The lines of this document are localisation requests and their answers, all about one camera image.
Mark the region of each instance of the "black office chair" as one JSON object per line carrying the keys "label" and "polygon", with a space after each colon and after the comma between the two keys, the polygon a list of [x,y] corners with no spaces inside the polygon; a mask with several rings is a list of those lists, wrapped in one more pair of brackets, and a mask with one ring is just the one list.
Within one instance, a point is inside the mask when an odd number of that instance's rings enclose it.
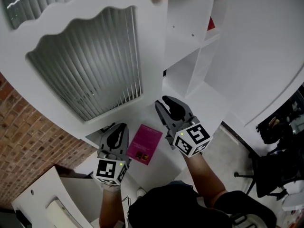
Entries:
{"label": "black office chair", "polygon": [[247,194],[250,193],[256,184],[256,193],[259,198],[268,195],[275,196],[277,200],[280,200],[288,194],[286,189],[283,189],[280,193],[271,192],[289,182],[304,180],[304,173],[302,173],[304,152],[301,148],[278,151],[277,154],[273,153],[261,157],[256,153],[251,153],[249,158],[252,160],[254,174],[239,175],[238,172],[234,173],[235,177],[253,179]]}

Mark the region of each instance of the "pink book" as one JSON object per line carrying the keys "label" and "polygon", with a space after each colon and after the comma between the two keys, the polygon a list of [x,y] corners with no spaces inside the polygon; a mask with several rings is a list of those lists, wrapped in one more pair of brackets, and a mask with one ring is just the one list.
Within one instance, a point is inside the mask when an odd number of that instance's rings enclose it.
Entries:
{"label": "pink book", "polygon": [[141,125],[128,148],[127,155],[148,165],[161,139],[162,133]]}

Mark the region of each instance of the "chair leg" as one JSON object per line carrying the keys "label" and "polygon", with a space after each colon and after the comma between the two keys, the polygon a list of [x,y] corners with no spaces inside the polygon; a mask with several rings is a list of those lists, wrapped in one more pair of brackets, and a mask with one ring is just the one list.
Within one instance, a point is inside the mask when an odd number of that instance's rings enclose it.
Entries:
{"label": "chair leg", "polygon": [[286,195],[288,195],[288,192],[287,192],[286,189],[284,189],[283,191],[281,191],[279,193],[269,193],[269,194],[267,194],[267,196],[274,196],[274,197],[276,197],[277,201],[281,200]]}
{"label": "chair leg", "polygon": [[253,186],[255,185],[255,183],[256,183],[256,180],[252,180],[252,183],[250,184],[250,187],[249,187],[249,189],[248,189],[248,191],[247,191],[247,195],[250,193],[250,191],[252,190],[252,188],[253,188]]}
{"label": "chair leg", "polygon": [[254,175],[239,175],[238,172],[235,172],[235,173],[234,173],[234,177],[253,178]]}

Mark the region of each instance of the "forearm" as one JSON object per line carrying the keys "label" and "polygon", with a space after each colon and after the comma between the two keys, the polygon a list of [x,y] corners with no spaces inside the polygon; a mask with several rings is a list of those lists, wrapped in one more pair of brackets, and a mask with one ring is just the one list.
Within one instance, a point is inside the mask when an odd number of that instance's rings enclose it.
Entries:
{"label": "forearm", "polygon": [[104,190],[100,211],[99,225],[101,228],[113,228],[117,221],[124,223],[124,209],[120,190],[111,192]]}
{"label": "forearm", "polygon": [[224,184],[208,166],[201,154],[188,158],[184,156],[194,185],[208,207],[213,207],[219,196],[226,191]]}

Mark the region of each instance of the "white shoe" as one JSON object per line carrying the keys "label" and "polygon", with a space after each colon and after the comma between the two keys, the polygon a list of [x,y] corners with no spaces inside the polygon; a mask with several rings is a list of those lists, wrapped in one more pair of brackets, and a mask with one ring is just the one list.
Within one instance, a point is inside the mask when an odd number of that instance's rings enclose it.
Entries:
{"label": "white shoe", "polygon": [[147,192],[143,189],[143,188],[139,188],[137,190],[137,198],[142,197],[143,195],[145,195]]}

